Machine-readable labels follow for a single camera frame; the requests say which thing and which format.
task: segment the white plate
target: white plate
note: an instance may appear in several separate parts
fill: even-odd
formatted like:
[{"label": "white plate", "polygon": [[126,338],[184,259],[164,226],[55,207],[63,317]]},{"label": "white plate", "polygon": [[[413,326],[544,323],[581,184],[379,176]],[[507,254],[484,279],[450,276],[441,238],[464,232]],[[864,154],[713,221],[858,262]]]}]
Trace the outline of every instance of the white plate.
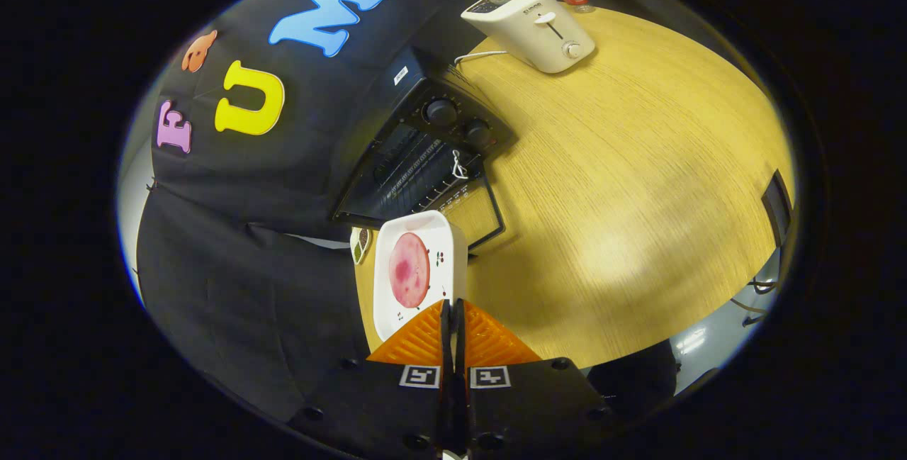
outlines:
[{"label": "white plate", "polygon": [[[404,308],[391,290],[391,251],[405,233],[414,233],[428,249],[428,292],[416,308]],[[382,225],[375,244],[375,294],[373,320],[381,341],[386,341],[412,317],[446,298],[456,302],[466,285],[466,237],[438,211],[425,211],[390,220]]]}]

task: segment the letter m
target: letter m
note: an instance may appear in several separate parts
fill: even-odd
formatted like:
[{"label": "letter m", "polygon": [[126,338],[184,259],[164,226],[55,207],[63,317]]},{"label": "letter m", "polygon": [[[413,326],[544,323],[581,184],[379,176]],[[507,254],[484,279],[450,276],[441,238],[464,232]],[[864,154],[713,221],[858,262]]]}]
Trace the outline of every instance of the letter m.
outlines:
[{"label": "letter m", "polygon": [[349,31],[338,30],[336,33],[320,30],[332,26],[349,26],[359,22],[359,17],[341,1],[356,4],[360,11],[372,10],[382,0],[312,0],[317,4],[315,10],[301,11],[288,15],[274,25],[268,42],[278,43],[281,40],[297,40],[302,43],[321,47],[325,56],[334,57],[349,39]]}]

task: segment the round table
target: round table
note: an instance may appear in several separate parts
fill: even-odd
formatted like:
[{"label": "round table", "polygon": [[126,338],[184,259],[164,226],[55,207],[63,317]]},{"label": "round table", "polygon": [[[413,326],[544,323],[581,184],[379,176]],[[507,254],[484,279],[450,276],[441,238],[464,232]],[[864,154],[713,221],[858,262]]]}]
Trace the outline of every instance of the round table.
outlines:
[{"label": "round table", "polygon": [[[734,65],[642,18],[571,13],[597,46],[573,68],[460,63],[518,138],[487,167],[506,230],[461,295],[544,359],[592,366],[728,302],[775,248],[762,192],[778,170],[793,203],[796,183],[777,112]],[[356,266],[372,350],[373,256]]]}]

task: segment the toaster knob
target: toaster knob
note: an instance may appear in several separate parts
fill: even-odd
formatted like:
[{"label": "toaster knob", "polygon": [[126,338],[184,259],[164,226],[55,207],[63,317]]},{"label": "toaster knob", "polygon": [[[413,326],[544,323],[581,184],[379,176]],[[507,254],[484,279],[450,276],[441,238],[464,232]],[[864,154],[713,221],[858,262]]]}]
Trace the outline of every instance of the toaster knob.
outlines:
[{"label": "toaster knob", "polygon": [[569,43],[565,43],[564,54],[566,54],[567,57],[579,57],[580,44],[577,44],[575,41],[569,41]]},{"label": "toaster knob", "polygon": [[456,121],[456,106],[448,99],[437,99],[425,108],[425,120],[437,127],[447,127]]},{"label": "toaster knob", "polygon": [[466,140],[477,149],[485,149],[492,141],[492,131],[485,121],[473,120],[466,126]]}]

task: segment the toaster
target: toaster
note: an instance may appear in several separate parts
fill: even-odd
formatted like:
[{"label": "toaster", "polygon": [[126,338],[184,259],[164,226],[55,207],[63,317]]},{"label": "toaster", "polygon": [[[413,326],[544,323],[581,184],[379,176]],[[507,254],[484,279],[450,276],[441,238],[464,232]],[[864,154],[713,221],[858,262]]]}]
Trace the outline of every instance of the toaster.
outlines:
[{"label": "toaster", "polygon": [[595,50],[589,33],[555,0],[480,0],[460,17],[545,73],[569,69]]}]

